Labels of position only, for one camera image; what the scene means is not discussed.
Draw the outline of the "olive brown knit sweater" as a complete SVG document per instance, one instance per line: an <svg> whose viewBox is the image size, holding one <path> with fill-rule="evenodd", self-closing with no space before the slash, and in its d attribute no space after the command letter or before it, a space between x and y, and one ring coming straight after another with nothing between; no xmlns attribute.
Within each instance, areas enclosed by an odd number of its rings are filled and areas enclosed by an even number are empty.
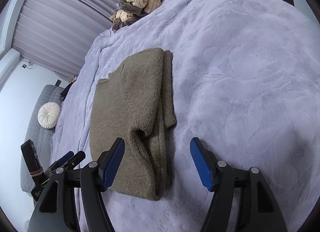
<svg viewBox="0 0 320 232"><path fill-rule="evenodd" d="M125 59L95 88L89 127L93 160L117 138L125 152L111 188L158 201L171 186L167 131L176 124L170 51L153 48Z"/></svg>

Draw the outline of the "grey quilted headboard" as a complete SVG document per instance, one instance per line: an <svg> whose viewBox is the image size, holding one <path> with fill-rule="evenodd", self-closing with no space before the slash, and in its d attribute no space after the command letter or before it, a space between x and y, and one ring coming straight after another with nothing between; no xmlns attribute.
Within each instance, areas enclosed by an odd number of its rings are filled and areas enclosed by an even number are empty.
<svg viewBox="0 0 320 232"><path fill-rule="evenodd" d="M55 128L43 128L39 124L37 115L40 107L48 102L54 102L58 105L61 105L62 101L60 100L60 95L63 90L64 88L57 87L55 85L46 85L43 88L39 98L36 101L33 113L31 114L27 133L25 135L25 141L29 139L33 141L40 164L44 170L46 170L50 165L52 136L55 132ZM21 158L20 185L22 191L28 194L31 194L31 191L35 186L23 157Z"/></svg>

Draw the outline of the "round white pleated cushion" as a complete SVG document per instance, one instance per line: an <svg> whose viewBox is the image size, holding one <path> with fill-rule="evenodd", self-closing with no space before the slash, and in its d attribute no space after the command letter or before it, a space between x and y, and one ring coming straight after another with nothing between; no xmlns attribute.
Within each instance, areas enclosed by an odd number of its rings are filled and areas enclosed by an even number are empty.
<svg viewBox="0 0 320 232"><path fill-rule="evenodd" d="M48 102L42 105L37 114L39 124L45 129L52 129L57 125L61 113L58 103Z"/></svg>

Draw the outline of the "lavender plush bed blanket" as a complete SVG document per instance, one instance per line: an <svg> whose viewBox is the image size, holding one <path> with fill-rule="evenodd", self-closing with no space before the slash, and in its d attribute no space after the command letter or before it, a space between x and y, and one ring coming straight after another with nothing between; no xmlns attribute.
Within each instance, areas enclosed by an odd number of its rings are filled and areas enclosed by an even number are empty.
<svg viewBox="0 0 320 232"><path fill-rule="evenodd" d="M198 137L232 167L256 166L297 231L319 198L319 27L281 0L164 0L131 26L99 34L62 104L51 159L90 153L97 81L152 47L173 54L174 181L156 202L105 192L115 230L201 229L212 194L190 155Z"/></svg>

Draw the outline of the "pale grey pleated curtain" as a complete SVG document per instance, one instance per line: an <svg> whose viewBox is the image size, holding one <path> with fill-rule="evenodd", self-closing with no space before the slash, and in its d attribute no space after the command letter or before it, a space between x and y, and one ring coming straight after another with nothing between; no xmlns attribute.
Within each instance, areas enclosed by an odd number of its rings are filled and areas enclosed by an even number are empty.
<svg viewBox="0 0 320 232"><path fill-rule="evenodd" d="M71 79L120 0L25 0L12 47L27 59Z"/></svg>

